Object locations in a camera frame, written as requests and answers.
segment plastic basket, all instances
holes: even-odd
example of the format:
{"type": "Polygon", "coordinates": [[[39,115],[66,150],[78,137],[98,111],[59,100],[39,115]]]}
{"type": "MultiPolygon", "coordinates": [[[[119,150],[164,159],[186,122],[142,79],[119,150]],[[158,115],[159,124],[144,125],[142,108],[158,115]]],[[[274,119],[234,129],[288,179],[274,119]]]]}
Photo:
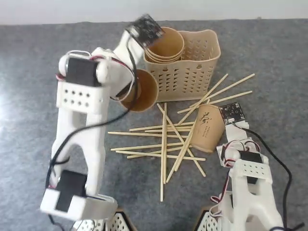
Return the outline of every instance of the plastic basket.
{"type": "Polygon", "coordinates": [[[146,69],[159,85],[158,102],[201,99],[207,93],[221,54],[213,30],[179,32],[185,45],[180,61],[155,64],[143,56],[146,69]]]}

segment black cable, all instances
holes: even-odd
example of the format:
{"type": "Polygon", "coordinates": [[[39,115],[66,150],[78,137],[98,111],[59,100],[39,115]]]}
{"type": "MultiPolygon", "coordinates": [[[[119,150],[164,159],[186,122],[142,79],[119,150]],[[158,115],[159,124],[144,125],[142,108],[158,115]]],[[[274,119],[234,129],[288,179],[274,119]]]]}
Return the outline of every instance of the black cable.
{"type": "MultiPolygon", "coordinates": [[[[291,183],[292,183],[292,173],[291,171],[288,169],[288,167],[273,153],[273,151],[268,147],[268,145],[265,143],[265,141],[262,139],[262,137],[257,134],[256,132],[252,131],[252,130],[249,130],[249,129],[246,129],[246,128],[241,128],[239,126],[237,126],[235,123],[232,122],[232,124],[234,126],[236,126],[237,128],[239,129],[242,129],[248,133],[251,133],[253,135],[255,135],[260,141],[261,143],[264,145],[264,147],[266,148],[266,150],[274,157],[274,159],[284,168],[284,170],[288,173],[288,176],[289,176],[289,180],[287,182],[287,185],[285,186],[285,189],[284,189],[284,193],[283,193],[283,199],[282,199],[282,221],[283,221],[283,230],[288,230],[287,228],[287,196],[288,196],[288,192],[289,192],[289,189],[290,189],[290,186],[291,186],[291,183]]],[[[298,226],[300,226],[299,228],[301,228],[302,226],[304,226],[305,224],[302,223],[298,226]]]]}
{"type": "MultiPolygon", "coordinates": [[[[130,106],[128,107],[128,109],[120,114],[119,116],[113,118],[113,119],[110,119],[110,120],[107,120],[106,122],[102,122],[102,123],[97,123],[97,124],[92,124],[92,125],[89,125],[89,126],[84,126],[82,128],[78,128],[76,129],[75,131],[71,132],[65,139],[64,141],[61,143],[61,145],[59,146],[58,150],[56,151],[56,153],[54,154],[53,158],[51,159],[50,163],[49,163],[49,167],[48,167],[48,171],[47,171],[47,175],[46,175],[46,181],[45,181],[45,188],[48,188],[49,187],[49,181],[50,181],[50,176],[51,176],[51,172],[52,172],[52,169],[55,165],[57,165],[57,158],[58,156],[60,155],[62,149],[65,147],[65,145],[67,144],[67,142],[74,136],[76,135],[77,133],[81,132],[81,131],[84,131],[84,130],[88,130],[88,129],[92,129],[92,128],[98,128],[98,127],[102,127],[102,126],[106,126],[108,124],[112,124],[120,119],[122,119],[124,116],[126,116],[130,111],[131,109],[135,106],[136,104],[136,101],[137,101],[137,97],[138,97],[138,84],[137,84],[137,68],[136,68],[136,63],[135,63],[135,59],[134,59],[134,56],[132,55],[129,47],[128,47],[128,42],[129,42],[130,39],[128,39],[127,41],[127,44],[126,44],[126,48],[128,50],[128,53],[129,53],[129,58],[130,58],[130,61],[132,62],[132,65],[133,65],[133,73],[134,73],[134,85],[135,85],[135,92],[134,92],[134,98],[130,104],[130,106]]],[[[64,231],[63,227],[57,223],[57,222],[54,222],[53,218],[51,215],[48,215],[51,223],[53,225],[57,225],[61,228],[62,231],[64,231]]]]}
{"type": "Polygon", "coordinates": [[[58,226],[61,229],[61,231],[65,231],[65,229],[63,228],[63,226],[60,223],[54,222],[52,215],[48,214],[48,217],[49,217],[51,224],[58,226]]]}
{"type": "Polygon", "coordinates": [[[302,222],[302,223],[300,223],[299,225],[296,225],[294,228],[292,228],[292,229],[289,229],[289,228],[284,228],[284,227],[273,227],[273,228],[271,228],[269,231],[276,231],[276,230],[284,230],[284,231],[296,231],[296,230],[298,230],[298,229],[300,229],[300,228],[302,228],[302,227],[304,227],[305,226],[305,224],[304,224],[304,222],[302,222]]]}

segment gray carpet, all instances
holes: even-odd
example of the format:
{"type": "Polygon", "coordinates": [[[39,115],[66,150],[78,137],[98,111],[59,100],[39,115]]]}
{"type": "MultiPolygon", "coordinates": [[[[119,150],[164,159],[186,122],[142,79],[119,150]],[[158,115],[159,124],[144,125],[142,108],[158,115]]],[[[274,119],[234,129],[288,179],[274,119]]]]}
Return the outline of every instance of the gray carpet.
{"type": "MultiPolygon", "coordinates": [[[[251,128],[261,134],[273,151],[291,169],[294,182],[288,197],[290,226],[308,218],[308,20],[226,20],[160,22],[178,30],[217,32],[221,58],[211,85],[225,73],[227,86],[251,73],[256,77],[216,99],[253,90],[238,99],[251,128]]],[[[126,23],[79,23],[45,26],[0,26],[0,209],[2,230],[52,231],[39,204],[51,144],[56,133],[55,108],[58,60],[73,49],[93,50],[97,46],[114,48],[126,23]]],[[[168,114],[176,114],[190,102],[169,103],[168,114]]],[[[111,103],[109,117],[123,108],[111,103]]],[[[161,124],[156,107],[144,113],[131,113],[108,126],[108,130],[127,131],[132,127],[161,124]]],[[[206,156],[201,163],[203,178],[191,161],[182,163],[159,202],[160,160],[127,160],[111,147],[159,143],[156,138],[107,135],[107,150],[101,193],[117,199],[140,231],[192,230],[209,196],[218,194],[226,176],[216,154],[193,150],[206,156]]],[[[269,154],[262,148],[262,153],[269,154]]],[[[276,204],[282,211],[282,194],[287,175],[269,157],[276,204]]],[[[85,172],[79,149],[70,167],[85,172]]],[[[71,222],[59,219],[69,229],[71,222]]]]}

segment brown paper cup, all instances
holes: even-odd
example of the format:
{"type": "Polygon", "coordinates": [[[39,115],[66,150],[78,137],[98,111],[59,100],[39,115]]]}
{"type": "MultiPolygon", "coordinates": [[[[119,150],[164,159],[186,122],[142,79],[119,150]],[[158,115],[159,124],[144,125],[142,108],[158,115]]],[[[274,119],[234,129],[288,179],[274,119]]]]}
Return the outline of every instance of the brown paper cup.
{"type": "MultiPolygon", "coordinates": [[[[138,88],[141,89],[141,93],[136,101],[136,104],[131,109],[134,112],[142,112],[146,109],[153,106],[158,97],[158,84],[155,78],[147,71],[138,69],[138,88]]],[[[133,97],[130,101],[124,100],[121,104],[129,108],[133,100],[133,97]]]]}
{"type": "Polygon", "coordinates": [[[184,50],[182,35],[169,27],[162,27],[165,34],[147,50],[150,55],[158,59],[173,59],[181,55],[184,50]]]}
{"type": "Polygon", "coordinates": [[[198,116],[192,134],[191,146],[212,153],[225,130],[225,124],[219,108],[205,104],[199,107],[198,116]]]}
{"type": "Polygon", "coordinates": [[[178,56],[174,59],[169,59],[169,60],[161,60],[161,59],[156,59],[152,56],[149,55],[149,53],[145,52],[145,59],[151,63],[155,63],[155,64],[169,64],[169,63],[173,63],[175,61],[178,61],[181,59],[181,56],[178,56]]]}
{"type": "MultiPolygon", "coordinates": [[[[137,99],[138,99],[141,95],[141,84],[140,84],[140,82],[137,82],[137,84],[138,84],[138,93],[137,93],[137,99]]],[[[134,99],[135,91],[136,91],[136,86],[134,85],[131,88],[129,95],[123,100],[123,102],[127,102],[127,103],[132,102],[132,100],[134,99]]],[[[126,94],[127,94],[127,92],[119,98],[123,99],[126,96],[126,94]]]]}

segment wire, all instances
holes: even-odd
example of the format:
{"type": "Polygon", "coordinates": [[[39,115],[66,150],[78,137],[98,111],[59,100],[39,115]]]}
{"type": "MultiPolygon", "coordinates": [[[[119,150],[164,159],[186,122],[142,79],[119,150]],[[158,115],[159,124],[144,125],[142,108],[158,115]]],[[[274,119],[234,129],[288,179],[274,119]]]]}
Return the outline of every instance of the wire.
{"type": "Polygon", "coordinates": [[[302,223],[300,223],[300,224],[298,224],[298,225],[296,225],[294,228],[292,228],[292,229],[289,229],[289,228],[284,228],[284,227],[273,227],[273,228],[271,228],[269,231],[275,231],[275,230],[284,230],[284,231],[296,231],[296,230],[298,230],[298,229],[300,229],[300,228],[302,228],[302,227],[304,227],[305,226],[305,224],[304,224],[304,222],[302,222],[302,223]]]}
{"type": "Polygon", "coordinates": [[[229,184],[229,172],[230,170],[228,171],[227,173],[227,177],[226,177],[226,180],[225,180],[225,183],[224,183],[224,186],[222,188],[222,193],[220,196],[211,196],[210,197],[210,200],[214,203],[216,203],[217,205],[214,205],[213,207],[210,208],[209,210],[209,213],[212,217],[214,218],[218,218],[218,217],[222,217],[221,215],[221,211],[218,211],[216,213],[212,213],[212,209],[217,207],[219,205],[219,203],[222,201],[223,197],[225,196],[226,194],[226,191],[227,191],[227,187],[228,187],[228,184],[229,184]]]}
{"type": "Polygon", "coordinates": [[[260,145],[257,144],[256,142],[254,142],[254,141],[246,141],[246,142],[244,143],[244,145],[246,145],[247,143],[253,143],[253,144],[257,147],[257,151],[258,151],[258,152],[261,151],[260,145]]]}
{"type": "MultiPolygon", "coordinates": [[[[97,124],[92,124],[92,125],[89,125],[89,126],[85,126],[85,127],[82,127],[82,128],[78,128],[76,129],[75,131],[71,132],[65,139],[64,141],[61,143],[61,145],[59,146],[58,150],[56,151],[56,153],[54,154],[53,158],[51,159],[50,163],[49,163],[49,167],[48,167],[48,171],[47,171],[47,174],[46,174],[46,181],[45,181],[45,188],[48,188],[49,187],[49,181],[50,181],[50,176],[51,176],[51,172],[52,172],[52,169],[53,167],[56,165],[57,163],[57,158],[58,156],[60,155],[62,149],[65,147],[65,145],[68,143],[68,141],[74,136],[76,135],[77,133],[81,132],[81,131],[85,131],[85,130],[88,130],[88,129],[92,129],[92,128],[98,128],[98,127],[102,127],[102,126],[106,126],[108,124],[112,124],[120,119],[122,119],[124,116],[126,116],[130,111],[131,109],[135,106],[135,103],[137,101],[137,93],[138,93],[138,84],[137,83],[137,68],[136,68],[136,63],[135,63],[135,60],[134,60],[134,57],[128,47],[128,42],[126,44],[126,48],[128,50],[128,53],[129,53],[129,58],[130,58],[130,61],[132,62],[132,65],[133,65],[133,73],[134,73],[134,84],[136,85],[135,86],[135,92],[134,92],[134,98],[130,104],[130,106],[128,107],[128,109],[123,112],[122,114],[120,114],[119,116],[113,118],[113,119],[110,119],[110,120],[107,120],[105,122],[102,122],[102,123],[97,123],[97,124]]],[[[62,231],[64,231],[63,227],[59,224],[59,223],[56,223],[54,222],[53,218],[51,215],[48,215],[51,223],[53,225],[57,225],[61,228],[62,231]]]]}
{"type": "Polygon", "coordinates": [[[242,129],[248,133],[251,133],[253,135],[255,135],[260,141],[261,143],[264,145],[264,147],[266,148],[266,150],[272,155],[272,157],[274,157],[274,159],[284,168],[284,170],[288,173],[289,176],[289,180],[287,182],[287,185],[285,186],[284,189],[284,193],[283,193],[283,199],[282,199],[282,213],[283,213],[283,227],[285,228],[285,230],[287,230],[287,196],[288,196],[288,192],[292,183],[292,173],[291,171],[288,169],[288,167],[273,153],[273,151],[268,147],[268,145],[265,143],[265,141],[262,139],[262,137],[257,134],[256,132],[246,129],[246,128],[242,128],[237,126],[235,123],[232,122],[232,124],[234,126],[236,126],[239,129],[242,129]]]}
{"type": "Polygon", "coordinates": [[[49,220],[50,220],[51,224],[53,224],[53,225],[55,225],[55,226],[58,226],[58,227],[61,229],[61,231],[65,231],[65,229],[63,228],[63,226],[62,226],[60,223],[55,222],[55,221],[53,220],[52,215],[49,215],[49,214],[48,214],[48,217],[49,217],[49,220]]]}

